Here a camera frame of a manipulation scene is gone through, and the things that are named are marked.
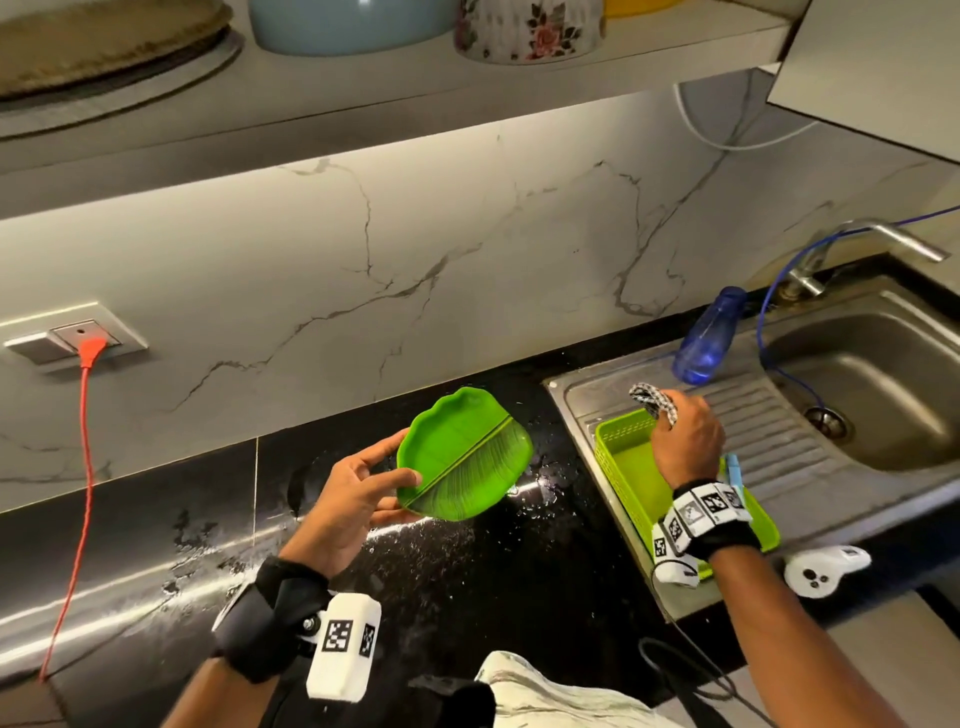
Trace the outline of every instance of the faucet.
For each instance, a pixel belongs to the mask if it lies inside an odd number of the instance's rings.
[[[833,247],[833,243],[837,241],[837,236],[842,232],[856,230],[857,228],[875,230],[934,263],[943,262],[950,257],[950,253],[947,251],[935,245],[930,245],[912,232],[898,228],[893,223],[878,220],[874,217],[848,220],[838,225],[829,235],[825,236],[833,238],[832,240],[814,248],[800,259],[800,262],[787,274],[788,281],[780,291],[780,295],[787,301],[796,301],[804,291],[811,296],[820,296],[823,294],[827,288],[820,281],[816,280],[813,274],[824,267],[824,261],[827,260],[827,254],[830,248]]]

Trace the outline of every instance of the shelf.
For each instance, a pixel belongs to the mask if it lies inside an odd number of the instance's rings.
[[[322,157],[775,61],[789,21],[717,0],[612,20],[597,51],[535,66],[468,61],[450,35],[341,58],[248,41],[221,73],[71,129],[0,142],[0,218]]]

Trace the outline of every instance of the hand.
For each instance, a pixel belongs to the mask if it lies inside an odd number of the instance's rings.
[[[664,389],[677,405],[677,423],[670,427],[665,412],[650,435],[657,469],[674,490],[698,478],[715,479],[727,437],[703,397]]]
[[[371,528],[417,521],[420,516],[403,510],[388,494],[420,485],[419,473],[398,468],[370,475],[370,468],[396,452],[406,434],[403,429],[334,465],[317,503],[280,550],[280,558],[332,579],[360,552]]]

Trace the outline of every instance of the basket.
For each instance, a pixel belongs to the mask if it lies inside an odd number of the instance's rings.
[[[653,525],[673,504],[673,492],[667,485],[650,446],[650,432],[657,421],[646,410],[638,409],[621,417],[607,420],[594,432],[596,444],[593,454],[610,481],[636,533],[653,553]],[[721,458],[721,472],[726,465]],[[751,528],[760,540],[760,547],[770,551],[780,545],[780,532],[750,491],[743,489],[744,504],[754,517]],[[700,578],[713,575],[706,562],[700,563]]]

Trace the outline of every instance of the white floral jar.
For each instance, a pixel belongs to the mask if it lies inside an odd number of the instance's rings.
[[[548,63],[598,48],[604,0],[460,0],[453,42],[474,61]]]

